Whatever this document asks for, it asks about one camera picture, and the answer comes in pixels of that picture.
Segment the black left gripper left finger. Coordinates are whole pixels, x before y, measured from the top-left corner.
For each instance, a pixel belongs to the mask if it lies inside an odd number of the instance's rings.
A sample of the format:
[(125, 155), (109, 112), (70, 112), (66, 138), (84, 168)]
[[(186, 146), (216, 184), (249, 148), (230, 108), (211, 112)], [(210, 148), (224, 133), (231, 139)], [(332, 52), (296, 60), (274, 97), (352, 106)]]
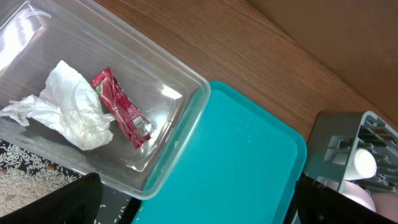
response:
[(92, 172), (1, 217), (1, 224), (93, 224), (102, 196), (101, 178)]

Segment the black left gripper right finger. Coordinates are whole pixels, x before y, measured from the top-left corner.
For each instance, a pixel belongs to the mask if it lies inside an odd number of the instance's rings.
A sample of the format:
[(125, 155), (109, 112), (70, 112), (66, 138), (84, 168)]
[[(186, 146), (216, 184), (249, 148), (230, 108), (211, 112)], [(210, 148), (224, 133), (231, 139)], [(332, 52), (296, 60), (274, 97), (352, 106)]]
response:
[(301, 224), (396, 224), (306, 175), (294, 200)]

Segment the pale pink plate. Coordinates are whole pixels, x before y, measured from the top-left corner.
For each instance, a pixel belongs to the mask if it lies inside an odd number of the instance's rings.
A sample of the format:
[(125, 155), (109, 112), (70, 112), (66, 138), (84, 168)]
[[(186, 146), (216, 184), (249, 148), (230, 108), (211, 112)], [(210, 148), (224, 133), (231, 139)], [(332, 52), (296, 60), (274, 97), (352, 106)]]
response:
[(398, 195), (377, 193), (372, 194), (376, 212), (394, 222), (398, 221)]

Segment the small pink bowl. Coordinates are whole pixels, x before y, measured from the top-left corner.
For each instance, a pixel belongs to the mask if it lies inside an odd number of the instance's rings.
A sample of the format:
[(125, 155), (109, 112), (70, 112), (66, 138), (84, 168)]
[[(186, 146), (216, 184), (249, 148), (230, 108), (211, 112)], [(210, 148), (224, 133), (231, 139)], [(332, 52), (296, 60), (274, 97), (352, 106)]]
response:
[(372, 210), (373, 212), (376, 212), (376, 207), (371, 196), (364, 189), (346, 180), (342, 181), (342, 184), (340, 194)]

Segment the white napkin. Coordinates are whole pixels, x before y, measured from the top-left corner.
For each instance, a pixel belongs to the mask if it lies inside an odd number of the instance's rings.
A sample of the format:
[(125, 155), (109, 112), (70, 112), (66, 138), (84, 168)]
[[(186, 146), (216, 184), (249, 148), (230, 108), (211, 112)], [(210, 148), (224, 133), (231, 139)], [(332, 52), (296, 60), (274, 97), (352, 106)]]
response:
[(28, 126), (28, 119), (32, 118), (83, 151), (104, 146), (113, 139), (109, 130), (113, 115), (103, 113), (91, 85), (63, 60), (50, 72), (38, 96), (11, 100), (1, 110), (1, 116), (10, 117), (21, 126)]

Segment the red snack wrapper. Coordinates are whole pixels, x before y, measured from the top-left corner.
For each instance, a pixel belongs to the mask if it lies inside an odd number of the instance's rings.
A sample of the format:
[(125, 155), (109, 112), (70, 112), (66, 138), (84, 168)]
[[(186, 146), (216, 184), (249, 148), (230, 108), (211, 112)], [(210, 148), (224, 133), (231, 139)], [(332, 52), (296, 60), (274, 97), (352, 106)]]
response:
[(154, 127), (127, 97), (110, 68), (94, 78), (93, 87), (115, 117), (120, 130), (136, 149), (151, 139)]

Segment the pale green cup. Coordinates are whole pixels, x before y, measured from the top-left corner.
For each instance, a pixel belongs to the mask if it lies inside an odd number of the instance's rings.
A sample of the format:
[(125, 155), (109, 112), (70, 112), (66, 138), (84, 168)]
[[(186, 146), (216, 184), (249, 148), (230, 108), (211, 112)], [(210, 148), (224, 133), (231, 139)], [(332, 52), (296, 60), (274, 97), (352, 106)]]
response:
[(354, 181), (369, 179), (376, 175), (377, 164), (374, 156), (363, 148), (353, 152), (337, 152), (332, 163), (346, 166), (343, 180)]

